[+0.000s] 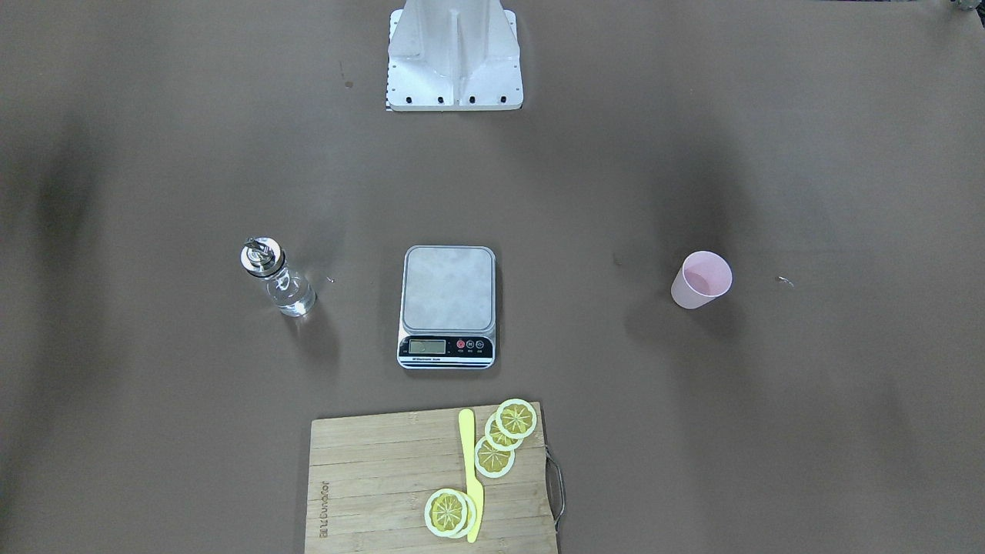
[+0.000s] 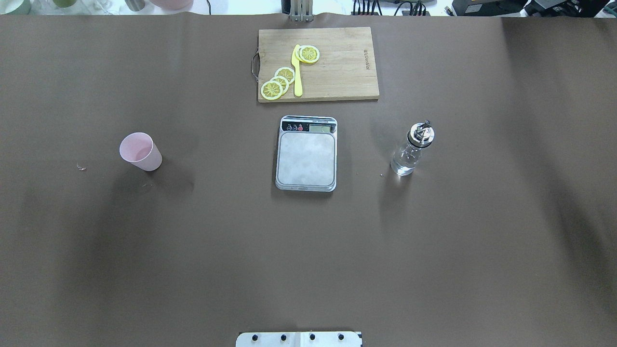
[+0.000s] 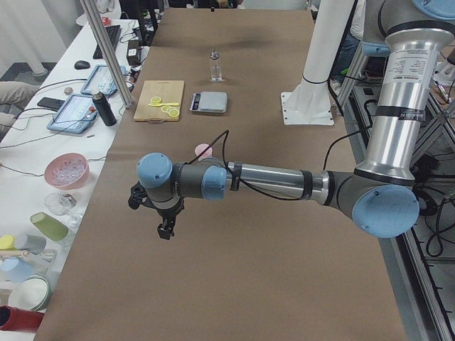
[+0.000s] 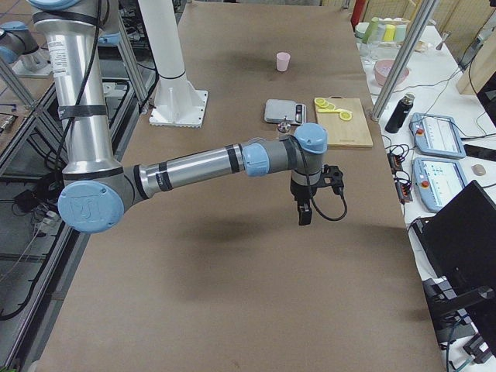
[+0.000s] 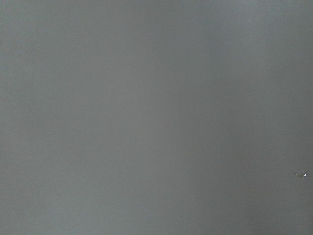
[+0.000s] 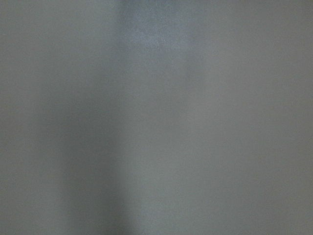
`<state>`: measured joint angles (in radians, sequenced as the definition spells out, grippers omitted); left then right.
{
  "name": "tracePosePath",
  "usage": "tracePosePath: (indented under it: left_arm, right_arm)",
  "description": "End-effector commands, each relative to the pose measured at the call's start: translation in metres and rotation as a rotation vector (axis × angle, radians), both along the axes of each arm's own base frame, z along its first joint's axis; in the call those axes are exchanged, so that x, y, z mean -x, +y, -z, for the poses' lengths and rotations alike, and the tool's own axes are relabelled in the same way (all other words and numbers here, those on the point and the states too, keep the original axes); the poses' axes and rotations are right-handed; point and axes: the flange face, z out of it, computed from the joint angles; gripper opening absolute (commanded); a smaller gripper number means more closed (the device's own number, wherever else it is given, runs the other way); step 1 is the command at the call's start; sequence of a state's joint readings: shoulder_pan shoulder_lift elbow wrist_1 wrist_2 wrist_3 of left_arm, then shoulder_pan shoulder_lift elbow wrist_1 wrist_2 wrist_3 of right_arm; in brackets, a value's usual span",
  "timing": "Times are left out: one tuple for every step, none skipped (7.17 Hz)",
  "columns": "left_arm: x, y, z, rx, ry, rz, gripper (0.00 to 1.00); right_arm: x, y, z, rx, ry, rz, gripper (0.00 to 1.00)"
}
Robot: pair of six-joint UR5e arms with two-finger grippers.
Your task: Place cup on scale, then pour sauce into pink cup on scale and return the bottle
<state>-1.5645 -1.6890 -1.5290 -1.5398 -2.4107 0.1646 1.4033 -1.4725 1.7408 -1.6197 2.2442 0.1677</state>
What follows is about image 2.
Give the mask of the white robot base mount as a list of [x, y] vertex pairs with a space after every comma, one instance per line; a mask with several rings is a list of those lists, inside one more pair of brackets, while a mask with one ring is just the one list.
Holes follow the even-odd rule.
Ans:
[[239, 334], [236, 347], [363, 347], [361, 332], [245, 332]]

